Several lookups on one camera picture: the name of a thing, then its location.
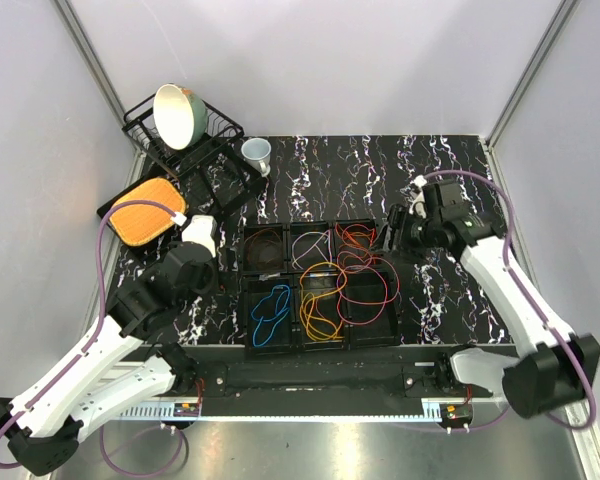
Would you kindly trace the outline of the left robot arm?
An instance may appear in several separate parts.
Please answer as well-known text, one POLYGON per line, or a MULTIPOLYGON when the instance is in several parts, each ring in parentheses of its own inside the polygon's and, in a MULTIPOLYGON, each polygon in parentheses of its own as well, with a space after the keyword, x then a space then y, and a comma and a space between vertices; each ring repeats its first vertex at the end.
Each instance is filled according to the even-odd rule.
POLYGON ((13 466, 36 476, 58 469, 93 431, 146 398, 201 389, 197 363, 176 343, 104 387, 98 381, 126 355, 169 326, 179 302, 218 283, 214 248, 176 242, 136 280, 116 290, 103 317, 38 382, 0 397, 0 439, 13 466))

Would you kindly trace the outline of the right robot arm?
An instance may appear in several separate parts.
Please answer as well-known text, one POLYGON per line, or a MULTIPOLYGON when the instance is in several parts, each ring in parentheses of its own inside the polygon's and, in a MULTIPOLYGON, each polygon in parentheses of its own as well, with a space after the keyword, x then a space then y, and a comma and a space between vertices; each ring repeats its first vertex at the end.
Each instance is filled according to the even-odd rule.
POLYGON ((410 205, 394 205, 372 248, 394 261, 417 264, 429 251, 449 253, 482 288, 513 339, 509 357, 459 347, 434 371, 446 396, 477 386, 505 400, 520 417, 550 416, 586 401, 588 428, 597 413, 592 386, 600 344, 579 336, 556 314, 513 257, 511 232, 473 212, 455 170, 419 175, 410 205))

